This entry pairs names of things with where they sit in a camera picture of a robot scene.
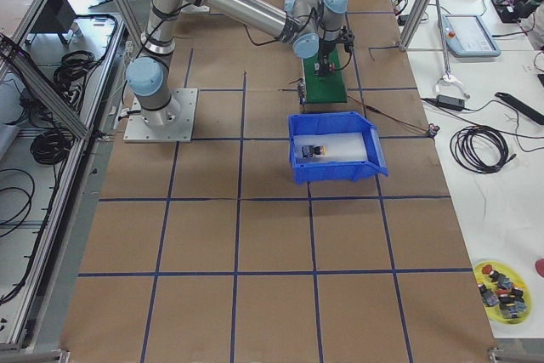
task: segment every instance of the black remote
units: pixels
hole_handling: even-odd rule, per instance
[[[533,121],[535,121],[539,125],[544,125],[544,115],[542,115],[538,111],[535,111],[534,109],[532,109],[527,104],[524,104],[523,102],[521,102],[516,97],[514,97],[514,96],[512,96],[510,94],[507,94],[507,93],[496,93],[495,96],[498,99],[505,102],[506,104],[513,107],[516,111],[519,111],[522,114],[524,114],[525,116],[527,116],[528,118],[532,119]]]

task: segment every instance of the empty blue bin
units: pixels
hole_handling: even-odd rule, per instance
[[[300,156],[300,141],[320,140],[331,143],[332,138],[355,137],[360,140],[364,155],[357,160],[336,160],[327,158],[329,150],[321,158],[304,159]],[[298,184],[318,180],[359,180],[381,173],[388,175],[383,158],[382,146],[377,136],[377,128],[358,112],[338,112],[330,114],[301,114],[289,116],[289,162],[293,178]]]

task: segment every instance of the black power brick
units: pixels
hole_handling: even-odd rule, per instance
[[[446,108],[447,110],[462,111],[465,109],[465,100],[448,97],[447,95],[438,95],[435,105],[440,108]]]

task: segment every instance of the yellow plate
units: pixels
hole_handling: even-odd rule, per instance
[[[499,309],[499,305],[492,307],[486,306],[485,313],[487,314],[487,317],[495,322],[501,322],[507,325],[515,325],[523,322],[525,319],[527,319],[527,316],[529,316],[529,313],[532,310],[529,288],[525,285],[525,282],[521,279],[521,276],[519,276],[519,274],[512,268],[503,263],[499,263],[498,261],[484,261],[483,263],[479,263],[474,267],[474,275],[476,275],[476,281],[484,283],[485,286],[487,286],[487,288],[491,291],[495,292],[498,288],[497,285],[491,281],[491,278],[482,272],[482,268],[484,268],[487,264],[493,265],[493,270],[499,271],[501,274],[506,275],[515,286],[524,291],[524,301],[527,305],[527,310],[523,312],[519,318],[514,319],[504,319],[502,317],[501,310]]]

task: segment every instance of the blue bin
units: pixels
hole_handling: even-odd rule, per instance
[[[362,133],[367,160],[359,162],[298,163],[295,136],[329,133]],[[388,175],[377,128],[358,112],[289,116],[289,162],[298,184],[318,180],[359,180],[381,173]]]

